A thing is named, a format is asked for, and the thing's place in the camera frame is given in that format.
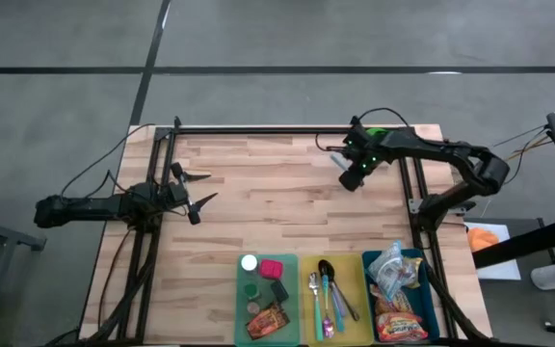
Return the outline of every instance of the teal tray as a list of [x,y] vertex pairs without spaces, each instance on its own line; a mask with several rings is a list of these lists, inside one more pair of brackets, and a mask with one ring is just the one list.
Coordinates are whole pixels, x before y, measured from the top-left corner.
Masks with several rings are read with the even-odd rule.
[[281,261],[284,265],[281,283],[288,292],[288,300],[282,303],[282,308],[290,323],[280,330],[267,336],[252,340],[246,329],[246,324],[253,318],[248,313],[248,298],[243,292],[246,284],[253,282],[260,289],[260,298],[255,300],[260,309],[265,308],[274,299],[271,291],[273,280],[265,280],[260,276],[248,274],[239,266],[241,263],[240,255],[237,261],[237,300],[235,307],[235,334],[234,342],[236,346],[298,346],[300,342],[299,332],[299,259],[294,254],[258,254],[256,258],[260,264],[262,259],[272,259]]
[[[367,295],[370,302],[370,312],[372,312],[372,327],[374,327],[374,338],[376,341],[380,342],[378,337],[378,331],[376,330],[376,318],[374,314],[374,304],[376,303],[376,298],[370,294],[370,284],[374,281],[367,275],[367,267],[376,260],[382,252],[380,251],[370,251],[363,252],[363,271],[365,272],[365,288],[367,289]],[[402,250],[402,255],[408,257],[421,257],[423,254],[417,249]],[[436,320],[436,313],[434,311],[434,303],[432,303],[432,291],[430,289],[430,283],[428,281],[428,276],[425,269],[421,267],[419,269],[419,283],[421,284],[416,289],[410,289],[407,287],[402,287],[404,294],[409,299],[410,305],[414,314],[418,315],[423,319],[421,323],[421,328],[428,332],[428,340],[438,339],[440,337],[440,329],[438,328],[438,321]]]

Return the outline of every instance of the plastic tray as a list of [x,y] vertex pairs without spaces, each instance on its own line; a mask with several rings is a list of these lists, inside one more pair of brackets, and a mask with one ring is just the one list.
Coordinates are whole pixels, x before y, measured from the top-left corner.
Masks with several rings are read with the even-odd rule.
[[[367,268],[372,263],[372,261],[376,260],[376,258],[381,255],[381,253],[382,252],[380,251],[364,252],[362,256],[363,268]],[[402,255],[408,257],[423,256],[421,251],[417,249],[402,250]],[[372,316],[374,316],[374,303],[376,302],[376,298],[369,293],[369,287],[371,283],[373,283],[373,280],[369,277],[369,275],[366,274],[365,290],[367,292],[368,300],[370,303],[370,311],[372,312]],[[428,276],[425,271],[419,271],[419,283],[421,283],[421,285],[416,289],[402,287],[402,290],[409,299],[414,314],[423,319],[421,327],[426,332],[428,332],[428,339],[437,339],[440,337],[440,330],[438,328],[438,321],[436,320],[436,313],[434,312],[434,304],[432,303],[432,291],[430,289],[430,283],[428,282]],[[372,322],[372,326],[374,327],[374,338],[376,339],[376,341],[380,342],[378,331],[376,330],[376,323],[374,321]]]
[[235,332],[234,342],[237,346],[298,346],[300,341],[299,333],[299,260],[294,254],[258,254],[258,263],[262,259],[272,259],[281,261],[284,265],[284,272],[281,283],[288,292],[288,300],[282,303],[282,308],[288,315],[290,323],[280,330],[267,336],[252,340],[246,329],[246,324],[253,318],[248,313],[248,298],[244,294],[243,288],[248,283],[255,283],[260,290],[260,298],[255,300],[260,309],[265,308],[274,299],[271,290],[273,280],[265,280],[260,276],[248,274],[239,266],[241,263],[240,255],[237,260],[237,300],[235,307]]
[[[344,333],[335,331],[331,339],[318,342],[314,333],[314,294],[308,288],[309,274],[318,273],[318,261],[325,259],[335,269],[335,282],[339,286],[348,302],[358,312],[358,322],[353,320],[350,313],[344,318]],[[303,293],[304,331],[306,343],[310,346],[366,346],[374,342],[372,331],[372,317],[370,315],[363,264],[359,254],[345,255],[318,255],[304,256],[301,259],[301,290]],[[319,278],[319,299],[321,302],[321,315],[325,317],[325,296],[322,290],[322,281]],[[329,297],[329,317],[335,324],[335,313],[331,296]]]

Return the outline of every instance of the blue tray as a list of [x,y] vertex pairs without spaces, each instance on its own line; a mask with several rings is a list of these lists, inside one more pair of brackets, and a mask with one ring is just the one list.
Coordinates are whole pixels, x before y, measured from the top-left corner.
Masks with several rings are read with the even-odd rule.
[[[363,252],[363,269],[365,269],[376,260],[376,258],[381,255],[380,251],[368,251]],[[402,255],[407,257],[421,257],[423,254],[417,249],[412,250],[402,250]],[[374,313],[374,304],[376,303],[376,297],[370,294],[370,284],[374,283],[372,278],[365,272],[365,289],[367,290],[367,295],[370,303],[370,312],[372,313],[372,327],[374,327],[374,338],[376,341],[380,342],[378,337],[378,331],[376,330],[376,322]],[[428,332],[429,340],[437,339],[440,337],[440,329],[438,328],[438,321],[436,320],[436,313],[434,312],[434,304],[432,303],[432,291],[430,289],[430,283],[428,282],[428,276],[425,269],[421,267],[419,269],[419,283],[421,285],[416,289],[410,289],[407,287],[402,287],[404,294],[409,299],[410,305],[414,314],[418,315],[423,319],[421,323],[421,328]]]

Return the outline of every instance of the purple utensil handle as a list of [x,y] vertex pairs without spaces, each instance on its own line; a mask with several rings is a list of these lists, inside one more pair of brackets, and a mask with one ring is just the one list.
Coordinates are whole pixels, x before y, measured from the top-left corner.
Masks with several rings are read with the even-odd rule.
[[342,317],[346,317],[348,315],[348,310],[346,309],[344,298],[342,298],[342,296],[340,295],[340,291],[337,289],[337,286],[333,281],[331,282],[331,295],[337,303],[337,310],[339,311],[339,315]]

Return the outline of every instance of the wooden table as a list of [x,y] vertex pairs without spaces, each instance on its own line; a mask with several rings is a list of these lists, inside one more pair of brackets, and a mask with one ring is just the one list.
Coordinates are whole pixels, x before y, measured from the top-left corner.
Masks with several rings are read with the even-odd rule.
[[[438,125],[415,128],[422,137],[441,138]],[[148,127],[128,139],[119,170],[121,186],[145,180],[153,133]],[[337,146],[341,139],[343,135],[322,135],[320,143]],[[203,208],[200,225],[165,215],[145,343],[231,344],[239,254],[361,253],[384,250],[396,239],[405,248],[412,246],[397,161],[381,164],[364,187],[351,193],[341,187],[340,169],[314,145],[311,135],[178,135],[174,160],[190,173],[212,174],[189,185],[195,199],[219,195]],[[448,164],[423,163],[430,193],[454,184]],[[414,170],[410,173],[416,184]],[[100,294],[125,232],[123,223],[105,228],[81,337],[96,330]],[[128,237],[119,257],[102,319],[123,293],[132,240]],[[463,227],[442,225],[438,241],[450,293],[475,326],[491,335]],[[444,332],[437,297],[435,305]],[[131,316],[130,335],[135,326]]]

